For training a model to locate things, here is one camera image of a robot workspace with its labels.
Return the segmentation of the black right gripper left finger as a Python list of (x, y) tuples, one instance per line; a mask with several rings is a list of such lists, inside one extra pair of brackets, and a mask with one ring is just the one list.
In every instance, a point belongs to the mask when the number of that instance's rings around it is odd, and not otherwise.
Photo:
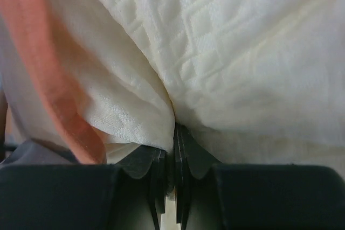
[(165, 213), (166, 152), (141, 146), (116, 163), (116, 229), (160, 229)]

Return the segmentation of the cream quilted pillow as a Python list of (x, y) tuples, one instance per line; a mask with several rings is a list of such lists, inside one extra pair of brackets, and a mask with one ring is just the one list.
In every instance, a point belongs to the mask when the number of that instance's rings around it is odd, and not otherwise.
[(227, 163), (344, 170), (344, 0), (49, 0), (114, 163), (175, 123)]

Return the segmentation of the checkered pastel pillowcase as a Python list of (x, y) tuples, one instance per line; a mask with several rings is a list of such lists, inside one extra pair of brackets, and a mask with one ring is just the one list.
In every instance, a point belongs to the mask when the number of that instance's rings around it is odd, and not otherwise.
[(1, 0), (1, 15), (59, 135), (81, 163), (105, 163), (104, 144), (78, 114), (59, 63), (46, 0)]

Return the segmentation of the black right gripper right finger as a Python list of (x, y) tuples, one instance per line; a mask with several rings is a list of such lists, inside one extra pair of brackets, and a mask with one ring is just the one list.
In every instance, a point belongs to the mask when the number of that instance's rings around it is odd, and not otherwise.
[(187, 127), (179, 123), (175, 124), (174, 129), (174, 160), (176, 220), (181, 229), (186, 229), (192, 184), (194, 180), (204, 178), (220, 160), (200, 146)]

